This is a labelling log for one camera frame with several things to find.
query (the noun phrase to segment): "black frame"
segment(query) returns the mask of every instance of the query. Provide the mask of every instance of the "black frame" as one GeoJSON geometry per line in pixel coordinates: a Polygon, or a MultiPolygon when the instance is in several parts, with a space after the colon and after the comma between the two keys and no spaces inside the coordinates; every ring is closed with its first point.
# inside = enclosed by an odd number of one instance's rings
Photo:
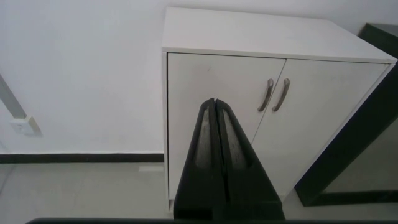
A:
{"type": "Polygon", "coordinates": [[[135,218],[38,218],[26,224],[396,224],[385,220],[173,220],[173,219],[135,219],[135,218]]]}
{"type": "Polygon", "coordinates": [[[173,212],[176,220],[285,220],[239,121],[219,99],[200,106],[173,212]]]}
{"type": "MultiPolygon", "coordinates": [[[[359,37],[398,57],[398,37],[377,24],[366,24],[359,37]]],[[[398,190],[323,192],[398,118],[397,99],[398,66],[395,66],[295,186],[304,206],[398,202],[398,190]]]]}

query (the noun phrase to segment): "black baseboard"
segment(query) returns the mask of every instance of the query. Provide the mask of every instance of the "black baseboard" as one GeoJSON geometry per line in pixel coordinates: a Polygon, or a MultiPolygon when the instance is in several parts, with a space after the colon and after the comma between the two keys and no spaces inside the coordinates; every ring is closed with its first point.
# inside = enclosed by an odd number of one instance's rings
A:
{"type": "Polygon", "coordinates": [[[0,164],[68,162],[164,162],[157,154],[0,154],[0,164]]]}

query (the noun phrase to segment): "cabinet top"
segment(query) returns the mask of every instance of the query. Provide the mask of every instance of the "cabinet top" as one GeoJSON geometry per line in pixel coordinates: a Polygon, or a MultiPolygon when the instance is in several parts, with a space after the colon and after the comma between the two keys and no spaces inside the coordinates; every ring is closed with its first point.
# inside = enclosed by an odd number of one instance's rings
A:
{"type": "Polygon", "coordinates": [[[193,54],[395,63],[324,19],[168,7],[162,50],[193,54]]]}

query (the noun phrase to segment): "cabinet handle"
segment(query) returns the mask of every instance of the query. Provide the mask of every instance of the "cabinet handle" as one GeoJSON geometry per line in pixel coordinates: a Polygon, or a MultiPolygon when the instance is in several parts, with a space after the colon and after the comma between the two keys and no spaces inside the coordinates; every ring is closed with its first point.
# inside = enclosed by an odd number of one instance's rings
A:
{"type": "Polygon", "coordinates": [[[290,86],[290,80],[288,78],[284,79],[284,89],[282,90],[282,95],[280,96],[279,102],[278,104],[276,104],[276,106],[274,106],[272,108],[273,112],[276,112],[279,110],[280,106],[282,105],[282,103],[285,100],[286,94],[287,94],[287,90],[289,90],[289,86],[290,86]]]}
{"type": "Polygon", "coordinates": [[[261,112],[267,106],[269,98],[271,97],[272,88],[274,87],[274,81],[270,78],[268,79],[267,89],[266,89],[266,98],[262,102],[262,105],[258,107],[258,110],[261,112]]]}

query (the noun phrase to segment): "cabinet door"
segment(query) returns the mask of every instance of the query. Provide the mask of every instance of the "cabinet door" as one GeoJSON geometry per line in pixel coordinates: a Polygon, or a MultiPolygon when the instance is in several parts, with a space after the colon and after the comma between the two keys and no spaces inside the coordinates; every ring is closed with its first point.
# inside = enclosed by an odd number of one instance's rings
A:
{"type": "Polygon", "coordinates": [[[384,64],[287,60],[252,142],[278,195],[285,197],[387,68],[384,64]],[[284,80],[286,97],[278,104],[284,80]]]}
{"type": "Polygon", "coordinates": [[[268,79],[276,83],[284,59],[172,54],[167,57],[169,198],[177,192],[200,105],[228,103],[252,141],[264,111],[268,79]]]}

